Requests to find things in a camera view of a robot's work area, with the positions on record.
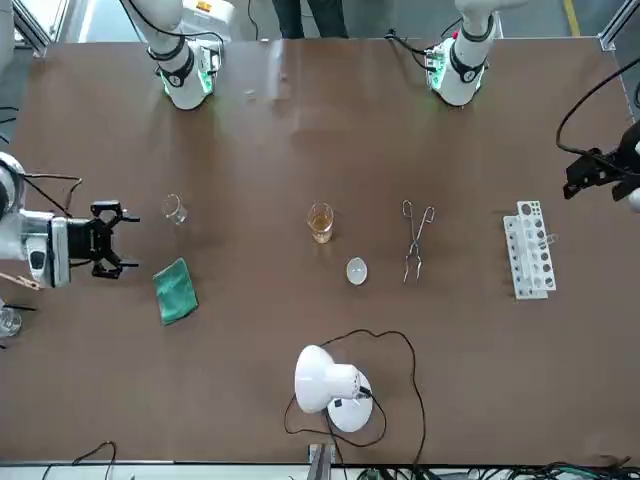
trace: person's leg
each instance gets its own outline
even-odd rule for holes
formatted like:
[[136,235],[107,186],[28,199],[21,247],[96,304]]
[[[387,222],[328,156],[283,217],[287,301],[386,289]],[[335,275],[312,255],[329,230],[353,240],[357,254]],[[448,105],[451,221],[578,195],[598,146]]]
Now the person's leg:
[[304,38],[300,0],[273,0],[282,38]]
[[348,38],[344,24],[342,0],[308,0],[320,36]]

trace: glass cup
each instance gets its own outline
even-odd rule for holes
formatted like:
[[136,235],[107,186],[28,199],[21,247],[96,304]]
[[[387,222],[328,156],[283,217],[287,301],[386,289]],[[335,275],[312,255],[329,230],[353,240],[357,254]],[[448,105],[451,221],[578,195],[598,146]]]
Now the glass cup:
[[333,209],[326,203],[314,203],[307,215],[311,235],[318,243],[327,243],[333,233]]
[[187,219],[187,209],[182,206],[180,197],[175,193],[167,195],[162,202],[162,213],[176,225],[182,225]]
[[0,338],[13,337],[22,327],[22,316],[13,308],[0,308]]

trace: lamp cord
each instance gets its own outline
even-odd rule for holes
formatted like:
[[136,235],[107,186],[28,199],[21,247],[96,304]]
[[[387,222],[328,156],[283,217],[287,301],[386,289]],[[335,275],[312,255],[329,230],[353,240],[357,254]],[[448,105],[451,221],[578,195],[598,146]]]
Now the lamp cord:
[[[422,451],[424,450],[424,444],[425,444],[425,441],[426,441],[426,438],[427,438],[427,423],[426,423],[426,418],[425,418],[426,417],[426,413],[425,413],[425,410],[424,410],[424,402],[422,400],[422,395],[420,394],[420,390],[418,389],[418,385],[416,383],[416,351],[413,348],[413,345],[411,344],[411,341],[409,341],[409,339],[407,338],[407,336],[404,333],[399,332],[397,330],[387,330],[386,332],[382,332],[382,333],[376,334],[376,333],[373,333],[371,330],[367,330],[365,328],[358,328],[358,329],[352,330],[349,333],[346,333],[344,335],[340,335],[338,337],[335,337],[335,338],[332,338],[330,340],[327,340],[326,342],[321,343],[320,346],[321,347],[325,347],[325,346],[330,345],[330,344],[332,344],[334,342],[338,342],[338,341],[344,340],[344,339],[346,339],[346,338],[348,338],[348,337],[350,337],[352,335],[357,335],[357,334],[362,334],[362,333],[364,333],[366,335],[369,335],[369,336],[371,336],[373,338],[376,338],[376,339],[384,337],[384,336],[387,336],[387,335],[397,335],[397,336],[401,337],[405,341],[405,343],[409,347],[409,350],[411,351],[411,384],[413,386],[413,389],[416,392],[416,396],[418,397],[418,402],[420,404],[420,412],[421,412],[421,415],[422,415],[422,438],[420,439],[420,444],[418,446],[418,451],[417,451],[416,456],[415,456],[415,458],[413,460],[413,463],[412,463],[412,467],[413,467],[412,470],[415,470],[415,467],[418,465],[418,462],[420,461],[420,456],[422,455]],[[316,433],[316,434],[320,434],[320,435],[328,435],[328,436],[330,436],[330,437],[332,437],[334,439],[334,442],[335,442],[335,439],[340,439],[343,442],[345,442],[348,445],[351,445],[353,447],[365,448],[365,447],[370,447],[372,445],[375,445],[375,444],[379,443],[384,438],[384,435],[387,432],[387,415],[386,415],[385,411],[383,410],[382,406],[380,405],[380,403],[378,402],[378,400],[376,399],[376,397],[374,395],[371,395],[371,398],[372,398],[373,402],[375,403],[375,405],[380,409],[380,413],[382,413],[382,417],[384,419],[384,428],[382,430],[382,433],[375,440],[372,440],[371,442],[362,443],[362,444],[355,443],[355,442],[352,442],[351,440],[343,437],[342,435],[339,435],[339,434],[334,433],[332,431],[323,432],[323,431],[320,431],[320,430],[313,430],[313,429],[310,429],[310,428],[301,428],[301,429],[298,429],[298,430],[290,430],[288,425],[287,425],[287,415],[289,413],[289,410],[291,409],[291,406],[293,405],[293,402],[294,402],[295,398],[296,398],[295,395],[293,395],[291,397],[291,400],[289,400],[289,404],[287,405],[287,408],[285,409],[285,412],[284,412],[284,429],[289,435],[295,435],[295,434],[298,434],[298,433]]]

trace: yellow floor line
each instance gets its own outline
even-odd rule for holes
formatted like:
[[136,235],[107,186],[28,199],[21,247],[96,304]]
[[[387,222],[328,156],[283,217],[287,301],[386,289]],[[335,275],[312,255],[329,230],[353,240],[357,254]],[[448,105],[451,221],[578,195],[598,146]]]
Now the yellow floor line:
[[564,11],[567,14],[567,20],[569,21],[569,29],[573,37],[580,36],[580,25],[578,25],[578,18],[576,17],[576,9],[573,8],[572,0],[564,1]]

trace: orange liquid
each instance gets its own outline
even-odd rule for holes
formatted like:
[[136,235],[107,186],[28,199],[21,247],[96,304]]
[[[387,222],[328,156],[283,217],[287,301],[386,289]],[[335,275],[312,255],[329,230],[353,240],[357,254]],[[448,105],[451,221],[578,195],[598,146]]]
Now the orange liquid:
[[332,219],[326,213],[315,215],[309,222],[313,239],[318,243],[327,243],[331,240]]

